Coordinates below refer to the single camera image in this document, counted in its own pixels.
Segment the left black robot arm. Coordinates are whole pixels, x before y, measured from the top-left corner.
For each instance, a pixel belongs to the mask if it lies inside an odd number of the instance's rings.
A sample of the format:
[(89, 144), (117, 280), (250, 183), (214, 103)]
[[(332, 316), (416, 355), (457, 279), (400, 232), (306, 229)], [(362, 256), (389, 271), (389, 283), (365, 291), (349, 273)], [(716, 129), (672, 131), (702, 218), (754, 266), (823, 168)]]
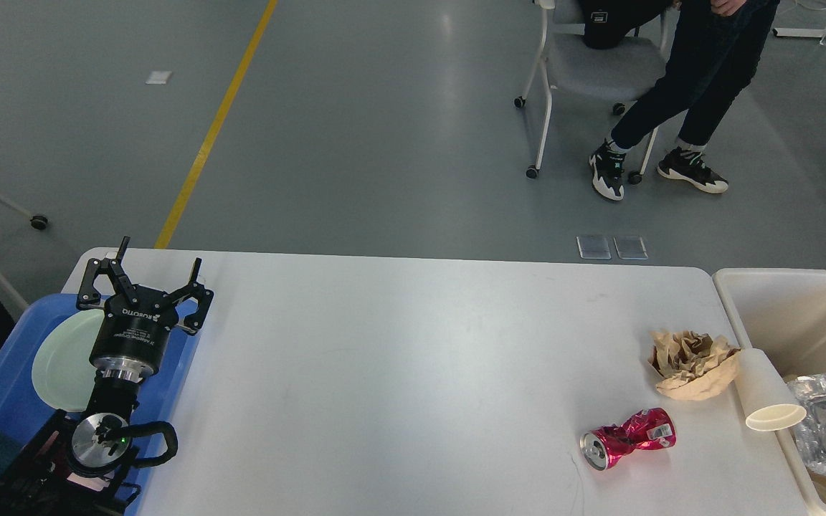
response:
[(214, 300), (194, 259), (186, 284), (167, 292), (133, 283), (115, 257), (86, 264), (75, 306), (95, 335), (72, 338), (88, 366), (81, 408), (56, 408), (26, 444), (6, 453), (0, 515), (122, 515), (141, 493), (128, 474), (161, 466), (179, 449), (174, 426), (148, 407), (175, 399), (160, 386), (175, 330), (196, 335)]

